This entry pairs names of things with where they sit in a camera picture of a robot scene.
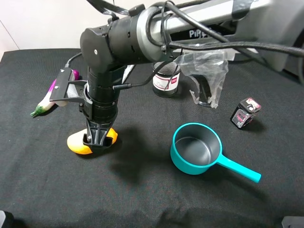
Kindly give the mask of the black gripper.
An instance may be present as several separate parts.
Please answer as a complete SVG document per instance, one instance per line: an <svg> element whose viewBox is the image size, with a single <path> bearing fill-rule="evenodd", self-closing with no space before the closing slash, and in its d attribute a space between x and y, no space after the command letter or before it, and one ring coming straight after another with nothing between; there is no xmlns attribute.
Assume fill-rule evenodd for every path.
<svg viewBox="0 0 304 228"><path fill-rule="evenodd" d="M111 87L85 86L84 102L79 107L86 117L87 133L83 144L89 145L93 154L101 154L112 146L112 139L107 139L118 114L118 92Z"/></svg>

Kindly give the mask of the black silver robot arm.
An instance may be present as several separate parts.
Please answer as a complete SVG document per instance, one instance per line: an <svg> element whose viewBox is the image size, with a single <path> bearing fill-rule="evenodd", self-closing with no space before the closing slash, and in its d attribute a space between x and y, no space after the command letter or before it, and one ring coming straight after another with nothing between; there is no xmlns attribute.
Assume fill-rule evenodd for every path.
<svg viewBox="0 0 304 228"><path fill-rule="evenodd" d="M90 149L112 145L108 132L117 116L119 93L131 88L122 83L127 65L169 63L170 51L178 48L233 48L260 63L264 60L251 52L252 48L302 57L301 48L283 46L273 35L263 43L245 40L250 18L262 29L261 15L275 5L269 0L197 0L180 5L158 2L149 8L139 5L130 9L124 18L113 19L108 25L86 29L80 38L81 53L88 65L82 110L87 119L84 145ZM214 42L199 47L171 40L171 33L189 27L203 31Z"/></svg>

